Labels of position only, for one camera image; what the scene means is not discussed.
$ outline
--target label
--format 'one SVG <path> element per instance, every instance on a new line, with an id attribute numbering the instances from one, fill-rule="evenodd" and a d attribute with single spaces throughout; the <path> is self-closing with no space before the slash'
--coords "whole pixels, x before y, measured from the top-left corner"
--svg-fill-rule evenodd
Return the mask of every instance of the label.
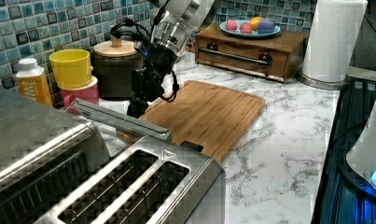
<path id="1" fill-rule="evenodd" d="M 48 82 L 44 75 L 37 77 L 18 77 L 20 93 L 44 105 L 53 106 L 50 97 Z"/>

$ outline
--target wooden cutting board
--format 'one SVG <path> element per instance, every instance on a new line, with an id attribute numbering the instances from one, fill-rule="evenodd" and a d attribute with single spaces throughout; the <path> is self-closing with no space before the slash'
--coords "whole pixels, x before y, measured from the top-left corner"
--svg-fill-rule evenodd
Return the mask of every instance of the wooden cutting board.
<path id="1" fill-rule="evenodd" d="M 264 108 L 256 95 L 187 81 L 174 102 L 155 101 L 140 118 L 171 131 L 173 143 L 189 141 L 219 162 L 232 151 Z"/>

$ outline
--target yellow fruit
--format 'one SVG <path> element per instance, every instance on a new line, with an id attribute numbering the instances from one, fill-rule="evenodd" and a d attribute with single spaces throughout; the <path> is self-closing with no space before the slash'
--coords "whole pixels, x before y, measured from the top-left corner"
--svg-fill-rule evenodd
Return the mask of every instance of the yellow fruit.
<path id="1" fill-rule="evenodd" d="M 261 17 L 254 17 L 251 19 L 250 24 L 251 24 L 251 29 L 253 31 L 256 31 L 258 29 L 258 24 L 260 20 L 261 20 Z"/>

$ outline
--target fruit plate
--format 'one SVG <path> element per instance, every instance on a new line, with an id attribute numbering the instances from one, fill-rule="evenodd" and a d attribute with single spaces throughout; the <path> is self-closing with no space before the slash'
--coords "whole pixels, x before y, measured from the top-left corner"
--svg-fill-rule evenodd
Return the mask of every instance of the fruit plate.
<path id="1" fill-rule="evenodd" d="M 267 36 L 271 36 L 271 35 L 276 35 L 281 31 L 281 28 L 278 25 L 275 25 L 274 31 L 272 33 L 258 34 L 258 31 L 252 31 L 252 34 L 242 34 L 242 33 L 240 33 L 240 30 L 239 30 L 240 25 L 243 24 L 244 22 L 249 23 L 249 21 L 235 21 L 235 22 L 237 23 L 237 27 L 238 27 L 236 31 L 226 30 L 226 22 L 225 21 L 220 23 L 219 28 L 221 30 L 223 30 L 224 32 L 230 34 L 230 35 L 236 35 L 236 36 L 241 36 L 241 37 L 249 37 L 249 38 L 267 37 Z"/>

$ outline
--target stainless steel toaster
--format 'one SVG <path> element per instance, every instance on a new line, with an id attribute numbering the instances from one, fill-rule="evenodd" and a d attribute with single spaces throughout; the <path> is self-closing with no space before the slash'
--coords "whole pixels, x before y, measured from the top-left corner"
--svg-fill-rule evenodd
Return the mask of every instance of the stainless steel toaster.
<path id="1" fill-rule="evenodd" d="M 0 88 L 0 224 L 36 221 L 109 159 L 96 126 Z"/>
<path id="2" fill-rule="evenodd" d="M 150 136 L 120 152 L 36 223 L 210 223 L 225 219 L 225 173 Z"/>

